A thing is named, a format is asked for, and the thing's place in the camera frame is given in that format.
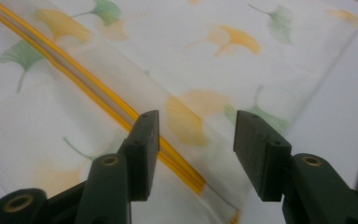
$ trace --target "black object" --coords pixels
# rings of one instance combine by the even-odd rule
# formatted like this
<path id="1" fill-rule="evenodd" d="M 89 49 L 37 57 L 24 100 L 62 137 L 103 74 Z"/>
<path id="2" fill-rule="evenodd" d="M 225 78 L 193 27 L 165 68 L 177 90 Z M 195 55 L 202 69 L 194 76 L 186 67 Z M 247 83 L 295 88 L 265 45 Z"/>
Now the black object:
<path id="1" fill-rule="evenodd" d="M 50 199 L 41 189 L 0 199 L 0 224 L 130 224 L 131 202 L 150 195 L 158 150 L 158 111 L 150 111 L 137 119 L 117 154 L 93 161 L 87 181 Z"/>
<path id="2" fill-rule="evenodd" d="M 234 151 L 263 202 L 283 200 L 288 224 L 358 224 L 358 193 L 324 159 L 291 145 L 255 114 L 238 111 Z"/>

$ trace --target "white surface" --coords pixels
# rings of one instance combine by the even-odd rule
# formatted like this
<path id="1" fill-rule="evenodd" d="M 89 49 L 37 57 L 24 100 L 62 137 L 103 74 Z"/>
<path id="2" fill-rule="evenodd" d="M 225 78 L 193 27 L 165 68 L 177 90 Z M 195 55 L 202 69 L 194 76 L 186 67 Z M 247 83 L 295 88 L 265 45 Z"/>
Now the white surface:
<path id="1" fill-rule="evenodd" d="M 355 1 L 324 0 L 358 16 Z M 354 188 L 358 176 L 358 35 L 311 98 L 286 135 L 293 153 L 310 153 L 328 160 Z M 280 203 L 262 203 L 251 192 L 241 224 L 285 223 Z"/>

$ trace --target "patterned fabric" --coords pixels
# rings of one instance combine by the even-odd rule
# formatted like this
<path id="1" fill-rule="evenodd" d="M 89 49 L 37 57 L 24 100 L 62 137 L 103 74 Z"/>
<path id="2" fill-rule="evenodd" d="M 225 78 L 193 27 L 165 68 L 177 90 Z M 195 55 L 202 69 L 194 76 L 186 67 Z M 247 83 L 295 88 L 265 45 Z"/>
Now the patterned fabric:
<path id="1" fill-rule="evenodd" d="M 284 133 L 358 30 L 307 0 L 1 0 L 0 23 L 0 186 L 55 195 L 158 109 L 134 223 L 238 223 L 236 111 Z"/>

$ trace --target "yellow stripe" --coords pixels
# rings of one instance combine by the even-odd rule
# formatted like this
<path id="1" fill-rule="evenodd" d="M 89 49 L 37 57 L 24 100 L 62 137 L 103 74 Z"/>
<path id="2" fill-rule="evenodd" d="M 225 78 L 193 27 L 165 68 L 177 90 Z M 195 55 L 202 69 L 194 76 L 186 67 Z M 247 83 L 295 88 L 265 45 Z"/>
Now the yellow stripe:
<path id="1" fill-rule="evenodd" d="M 27 22 L 23 21 L 21 18 L 17 17 L 14 13 L 6 9 L 4 6 L 0 5 L 0 10 L 8 15 L 11 19 L 19 23 L 21 26 L 26 28 L 30 33 L 38 37 L 41 41 L 47 44 L 51 49 L 59 53 L 65 60 L 71 63 L 79 72 L 85 75 L 89 80 L 91 80 L 100 90 L 102 90 L 106 95 L 108 95 L 111 100 L 120 106 L 132 119 L 137 119 L 138 114 L 123 100 L 121 100 L 115 93 L 108 89 L 98 78 L 93 76 L 88 70 L 78 64 L 70 56 L 68 56 L 63 50 L 58 48 L 53 42 L 47 39 L 45 36 L 41 35 L 35 28 L 30 26 Z M 103 108 L 112 118 L 117 120 L 123 128 L 127 131 L 131 129 L 130 124 L 124 120 L 114 109 L 107 105 L 103 100 L 101 100 L 98 95 L 90 90 L 81 80 L 79 80 L 74 74 L 69 70 L 57 63 L 53 57 L 51 57 L 47 51 L 40 47 L 35 41 L 33 41 L 28 35 L 24 34 L 20 29 L 12 25 L 10 22 L 6 21 L 5 18 L 0 16 L 0 22 L 5 24 L 8 28 L 13 30 L 16 34 L 24 38 L 29 42 L 34 48 L 39 50 L 54 66 L 56 66 L 60 71 L 65 73 L 69 78 L 71 78 L 75 84 L 84 91 L 97 105 Z M 159 153 L 160 159 L 170 167 L 186 184 L 190 186 L 197 194 L 202 193 L 203 186 L 205 185 L 205 179 L 186 161 L 180 156 L 180 154 L 163 138 L 160 137 L 160 145 L 164 150 Z"/>

